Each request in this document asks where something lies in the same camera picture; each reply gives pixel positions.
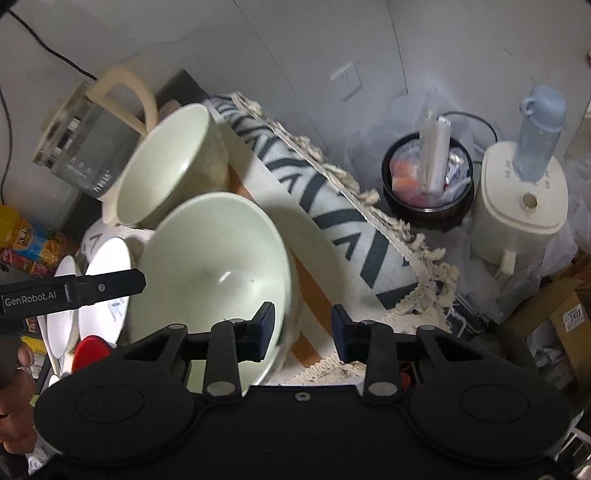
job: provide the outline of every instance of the blue water bottle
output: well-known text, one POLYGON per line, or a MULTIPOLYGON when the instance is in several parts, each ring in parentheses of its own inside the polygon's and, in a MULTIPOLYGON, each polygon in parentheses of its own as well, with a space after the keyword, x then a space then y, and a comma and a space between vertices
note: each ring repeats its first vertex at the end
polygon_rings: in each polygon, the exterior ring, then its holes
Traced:
POLYGON ((539 181, 548 168, 566 119, 566 102, 552 87, 534 87, 519 108, 525 115, 513 168, 523 181, 539 181))

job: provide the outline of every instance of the striped blanket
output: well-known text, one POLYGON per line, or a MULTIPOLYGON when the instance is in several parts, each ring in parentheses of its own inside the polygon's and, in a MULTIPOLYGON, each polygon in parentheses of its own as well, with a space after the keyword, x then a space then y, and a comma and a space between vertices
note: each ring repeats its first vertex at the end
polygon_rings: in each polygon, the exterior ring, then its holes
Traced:
POLYGON ((362 365, 343 365, 330 336, 330 309, 344 305, 353 320, 373 319, 397 332, 424 324, 447 329, 457 269, 430 251, 410 226, 373 207, 305 137, 294 137, 240 94, 205 105, 230 155, 231 190, 271 217, 291 251, 303 303, 286 319, 301 334, 271 382, 358 382, 362 365))

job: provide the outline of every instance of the black cable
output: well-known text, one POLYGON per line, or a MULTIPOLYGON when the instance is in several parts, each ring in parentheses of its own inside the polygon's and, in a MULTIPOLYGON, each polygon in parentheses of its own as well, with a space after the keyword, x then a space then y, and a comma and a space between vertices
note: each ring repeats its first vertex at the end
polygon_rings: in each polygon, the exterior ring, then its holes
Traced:
POLYGON ((489 122, 484 120, 482 117, 479 117, 478 115, 474 115, 473 113, 468 113, 468 112, 446 112, 443 114, 443 116, 447 116, 447 115, 462 115, 462 116, 467 116, 469 118, 473 118, 474 120, 478 120, 479 122, 482 122, 488 128, 491 129, 492 134, 495 136, 495 143, 497 143, 499 141, 499 136, 496 134, 496 131, 493 128, 493 126, 489 122))
POLYGON ((69 58, 64 57, 61 53, 58 53, 55 50, 53 50, 53 48, 48 47, 45 44, 45 42, 39 37, 39 35, 37 35, 37 33, 35 33, 35 31, 31 27, 29 27, 27 22, 25 22, 21 17, 19 17, 15 12, 13 12, 12 10, 9 10, 8 13, 10 15, 12 15, 14 17, 14 19, 17 22, 19 22, 23 27, 25 27, 27 29, 27 31, 33 36, 33 38, 35 38, 35 40, 37 40, 37 43, 39 43, 39 45, 42 46, 44 49, 46 49, 49 53, 51 53, 52 55, 55 55, 60 60, 65 61, 69 66, 78 70, 78 72, 80 72, 82 75, 86 75, 88 78, 90 78, 92 80, 96 80, 96 77, 93 74, 88 73, 86 70, 81 69, 78 65, 76 65, 69 58))
POLYGON ((4 107, 4 114, 6 115, 6 123, 8 126, 8 161, 6 162, 6 168, 4 169, 4 174, 2 175, 2 180, 0 181, 0 200, 4 203, 4 182, 6 181, 6 176, 8 175, 8 169, 10 168, 10 162, 12 161, 12 119, 10 118, 10 113, 8 112, 8 107, 6 105, 6 99, 4 98, 4 92, 2 91, 2 87, 0 86, 0 100, 2 101, 2 106, 4 107))
MULTIPOLYGON (((15 12, 13 12, 12 10, 9 10, 8 13, 10 15, 12 15, 14 17, 14 19, 17 22, 19 22, 23 27, 25 27, 27 29, 27 31, 33 36, 33 38, 35 38, 35 40, 37 40, 37 43, 39 43, 39 45, 42 46, 45 50, 47 50, 52 55, 55 55, 60 60, 65 61, 68 65, 70 65, 71 67, 78 70, 78 72, 80 72, 82 75, 86 75, 88 78, 90 78, 92 80, 96 80, 96 77, 93 74, 88 73, 86 70, 81 69, 73 61, 71 61, 67 57, 64 57, 62 54, 56 52, 55 50, 53 50, 53 48, 48 47, 45 44, 45 42, 39 37, 39 35, 37 35, 37 33, 35 33, 35 31, 27 24, 27 22, 25 22, 21 17, 19 17, 15 12)), ((6 116, 6 123, 8 126, 8 161, 6 162, 6 167, 4 168, 4 174, 2 175, 2 180, 0 180, 0 202, 2 202, 2 205, 6 205, 6 203, 4 202, 4 183, 6 182, 6 177, 8 175, 8 169, 10 168, 10 163, 12 161, 12 150, 13 150, 12 145, 14 142, 14 137, 12 134, 12 119, 10 118, 10 112, 8 111, 8 106, 6 105, 6 99, 4 98, 4 92, 2 91, 1 86, 0 86, 0 100, 2 101, 2 106, 4 107, 4 114, 6 116)))

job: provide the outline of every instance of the blanket fringe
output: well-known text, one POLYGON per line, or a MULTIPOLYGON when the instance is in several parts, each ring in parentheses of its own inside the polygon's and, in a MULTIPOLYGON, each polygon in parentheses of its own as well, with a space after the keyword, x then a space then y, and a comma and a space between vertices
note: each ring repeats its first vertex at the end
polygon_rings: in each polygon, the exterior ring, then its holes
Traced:
MULTIPOLYGON (((247 99, 242 94, 234 93, 232 99, 237 106, 269 125, 278 136, 290 143, 313 167, 327 177, 341 193, 358 207, 366 220, 388 238, 415 271, 418 279, 417 287, 379 321, 389 324, 399 332, 401 326, 397 323, 397 319, 402 315, 415 314, 414 329, 419 325, 432 322, 434 315, 445 318, 445 311, 452 306, 455 298, 456 282, 459 275, 459 270, 456 267, 442 261, 445 249, 429 250, 422 233, 411 234, 409 223, 390 217, 376 208, 375 204, 379 200, 379 193, 376 190, 360 192, 359 183, 351 174, 328 163, 322 150, 315 147, 309 138, 291 135, 279 122, 267 118, 258 103, 247 99)), ((443 322, 440 322, 438 326, 447 327, 443 322)), ((363 377, 364 374, 365 366, 363 364, 358 362, 350 365, 344 364, 336 353, 332 353, 284 384, 344 383, 354 380, 355 377, 363 377)))

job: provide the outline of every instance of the white wall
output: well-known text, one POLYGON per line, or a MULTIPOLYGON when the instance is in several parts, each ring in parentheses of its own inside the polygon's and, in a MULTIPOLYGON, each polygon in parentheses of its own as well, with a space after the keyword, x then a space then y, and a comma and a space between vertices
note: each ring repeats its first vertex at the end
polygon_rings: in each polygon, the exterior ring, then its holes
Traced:
MULTIPOLYGON (((94 74, 127 61, 157 89, 185 68, 206 91, 239 90, 323 149, 406 92, 385 0, 20 0, 14 10, 94 74), (363 88, 343 103, 329 76, 348 62, 363 88)), ((73 192, 31 158, 47 112, 80 80, 13 18, 0 20, 0 85, 15 130, 6 199, 48 226, 59 226, 73 192)), ((0 118, 0 168, 6 149, 0 118)))
MULTIPOLYGON (((559 154, 591 92, 584 0, 20 0, 14 9, 94 74, 126 61, 158 89, 185 68, 206 91, 239 90, 324 149, 379 122, 407 91, 404 74, 411 91, 436 84, 508 136, 533 84, 558 87, 569 107, 559 154), (348 62, 363 88, 343 102, 329 77, 348 62)), ((15 131, 7 202, 52 227, 74 192, 31 158, 47 112, 80 80, 13 18, 0 20, 0 85, 15 131)), ((0 169, 6 151, 0 115, 0 169)))
POLYGON ((408 88, 436 84, 458 108, 521 125, 519 102, 534 85, 556 87, 567 121, 556 154, 571 143, 591 95, 591 6, 584 0, 388 0, 408 88))

